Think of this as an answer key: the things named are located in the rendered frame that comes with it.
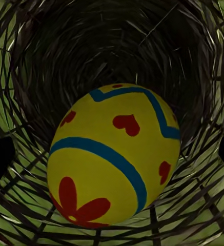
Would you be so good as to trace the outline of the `easter egg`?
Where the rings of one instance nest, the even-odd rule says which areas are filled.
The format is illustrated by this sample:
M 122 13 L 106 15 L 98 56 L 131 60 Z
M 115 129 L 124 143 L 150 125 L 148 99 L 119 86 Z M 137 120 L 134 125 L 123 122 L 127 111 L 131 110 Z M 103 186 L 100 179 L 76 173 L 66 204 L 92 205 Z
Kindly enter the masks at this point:
M 116 225 L 151 204 L 180 157 L 180 130 L 168 103 L 131 83 L 82 96 L 59 124 L 49 152 L 50 197 L 67 221 Z

